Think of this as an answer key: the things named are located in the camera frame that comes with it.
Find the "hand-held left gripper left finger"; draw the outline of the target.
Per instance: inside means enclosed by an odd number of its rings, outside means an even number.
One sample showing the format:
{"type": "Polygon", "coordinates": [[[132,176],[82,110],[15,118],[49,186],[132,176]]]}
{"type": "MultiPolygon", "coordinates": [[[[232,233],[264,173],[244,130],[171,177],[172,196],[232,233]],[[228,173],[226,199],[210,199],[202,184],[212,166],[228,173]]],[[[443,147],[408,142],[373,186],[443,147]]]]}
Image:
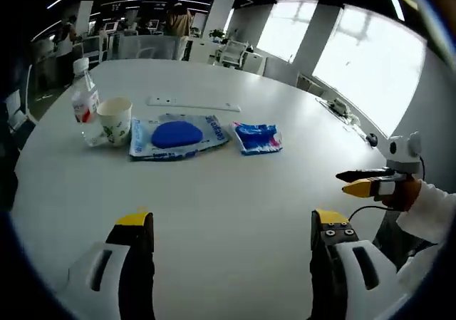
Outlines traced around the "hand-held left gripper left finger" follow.
{"type": "Polygon", "coordinates": [[[120,218],[68,269],[58,300],[77,319],[154,319],[153,213],[120,218]]]}

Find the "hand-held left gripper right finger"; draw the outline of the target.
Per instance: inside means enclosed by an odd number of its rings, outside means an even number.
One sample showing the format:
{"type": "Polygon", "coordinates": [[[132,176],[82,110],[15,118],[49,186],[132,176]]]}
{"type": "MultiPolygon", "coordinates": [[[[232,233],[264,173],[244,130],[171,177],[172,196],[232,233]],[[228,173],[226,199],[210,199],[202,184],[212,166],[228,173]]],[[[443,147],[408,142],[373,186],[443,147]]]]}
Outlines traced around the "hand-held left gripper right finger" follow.
{"type": "Polygon", "coordinates": [[[403,296],[397,269],[347,217],[311,213],[311,319],[377,319],[403,296]]]}

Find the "person's right hand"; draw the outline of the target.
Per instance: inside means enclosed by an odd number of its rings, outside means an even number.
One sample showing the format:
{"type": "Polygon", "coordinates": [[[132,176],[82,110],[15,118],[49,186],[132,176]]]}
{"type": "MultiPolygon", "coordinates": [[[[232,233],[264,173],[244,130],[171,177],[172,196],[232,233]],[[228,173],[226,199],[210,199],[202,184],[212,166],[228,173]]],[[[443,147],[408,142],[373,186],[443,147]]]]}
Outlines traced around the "person's right hand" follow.
{"type": "Polygon", "coordinates": [[[380,196],[379,200],[388,208],[407,212],[414,204],[421,190],[421,180],[414,177],[397,182],[393,194],[380,196]]]}

